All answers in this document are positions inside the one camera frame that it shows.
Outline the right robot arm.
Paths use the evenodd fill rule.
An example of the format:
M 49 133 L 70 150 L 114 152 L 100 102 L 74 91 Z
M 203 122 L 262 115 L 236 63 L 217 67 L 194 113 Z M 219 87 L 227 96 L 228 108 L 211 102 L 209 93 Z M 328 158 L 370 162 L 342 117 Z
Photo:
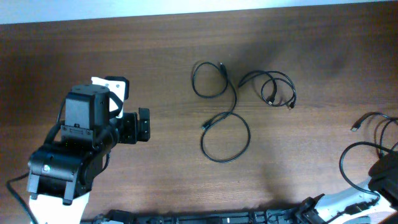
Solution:
M 337 194 L 321 194 L 305 199 L 294 217 L 301 223 L 344 223 L 377 212 L 397 211 L 397 154 L 388 154 L 369 170 L 369 179 L 361 186 Z

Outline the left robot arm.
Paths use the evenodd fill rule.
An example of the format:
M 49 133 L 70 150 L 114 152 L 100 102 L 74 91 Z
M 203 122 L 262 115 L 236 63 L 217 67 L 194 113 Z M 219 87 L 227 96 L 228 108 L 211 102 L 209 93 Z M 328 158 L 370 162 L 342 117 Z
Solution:
M 30 157 L 27 190 L 34 223 L 80 223 L 104 157 L 117 144 L 150 139 L 150 111 L 124 113 L 108 87 L 73 86 L 65 98 L 65 119 L 49 131 Z

